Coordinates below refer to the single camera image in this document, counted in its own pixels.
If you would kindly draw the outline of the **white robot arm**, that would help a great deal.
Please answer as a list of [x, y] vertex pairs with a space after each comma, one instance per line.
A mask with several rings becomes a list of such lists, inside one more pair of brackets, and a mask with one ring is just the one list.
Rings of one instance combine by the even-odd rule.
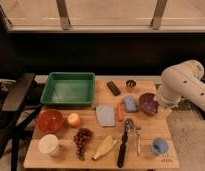
[[188, 60], [166, 68], [161, 74], [162, 84], [155, 99], [162, 107], [177, 107], [184, 97], [200, 109], [205, 120], [204, 66], [197, 60]]

